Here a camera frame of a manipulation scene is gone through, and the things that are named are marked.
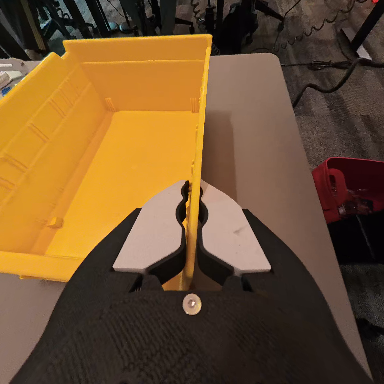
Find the red plastic crate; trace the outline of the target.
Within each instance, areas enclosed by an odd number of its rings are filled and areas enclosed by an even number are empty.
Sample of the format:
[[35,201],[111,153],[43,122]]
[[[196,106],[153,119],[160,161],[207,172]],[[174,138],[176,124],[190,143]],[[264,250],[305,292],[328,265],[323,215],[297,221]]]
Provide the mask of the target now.
[[330,157],[312,171],[327,224],[384,207],[384,163]]

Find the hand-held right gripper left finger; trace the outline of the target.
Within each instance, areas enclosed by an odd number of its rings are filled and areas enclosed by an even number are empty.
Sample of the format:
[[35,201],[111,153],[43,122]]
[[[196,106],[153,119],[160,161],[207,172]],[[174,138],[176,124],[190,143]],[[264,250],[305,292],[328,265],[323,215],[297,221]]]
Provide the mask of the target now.
[[114,264],[114,271],[153,275],[161,284],[184,268],[183,221],[189,181],[180,180],[149,199],[140,209]]

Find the large yellow plastic bin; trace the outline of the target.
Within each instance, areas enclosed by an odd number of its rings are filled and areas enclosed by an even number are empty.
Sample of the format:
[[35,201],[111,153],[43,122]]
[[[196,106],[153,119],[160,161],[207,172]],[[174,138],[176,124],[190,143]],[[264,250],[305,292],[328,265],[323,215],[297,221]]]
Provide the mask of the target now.
[[134,209],[187,184],[194,272],[211,35],[64,41],[1,98],[0,270],[67,282]]

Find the black bag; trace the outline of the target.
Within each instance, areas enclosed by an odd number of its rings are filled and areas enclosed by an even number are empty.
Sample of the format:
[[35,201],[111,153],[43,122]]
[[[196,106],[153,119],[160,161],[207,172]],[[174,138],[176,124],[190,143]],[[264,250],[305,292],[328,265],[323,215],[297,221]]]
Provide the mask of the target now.
[[340,265],[384,263],[384,211],[327,225]]

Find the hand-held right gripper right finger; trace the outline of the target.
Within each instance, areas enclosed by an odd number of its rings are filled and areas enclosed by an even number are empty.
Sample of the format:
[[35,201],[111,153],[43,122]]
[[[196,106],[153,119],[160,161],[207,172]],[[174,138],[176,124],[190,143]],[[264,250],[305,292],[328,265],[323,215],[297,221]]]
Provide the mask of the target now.
[[200,182],[197,264],[219,285],[230,276],[271,271],[241,206],[204,180]]

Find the black office chair base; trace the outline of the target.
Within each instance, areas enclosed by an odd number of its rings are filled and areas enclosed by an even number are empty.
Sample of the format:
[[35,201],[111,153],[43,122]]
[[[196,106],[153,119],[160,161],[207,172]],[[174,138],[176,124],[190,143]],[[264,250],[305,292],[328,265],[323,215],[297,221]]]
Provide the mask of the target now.
[[242,51],[243,42],[252,43],[258,29],[258,12],[272,17],[284,25],[284,16],[268,6],[267,1],[242,0],[231,4],[226,17],[217,13],[213,35],[215,55],[237,55]]

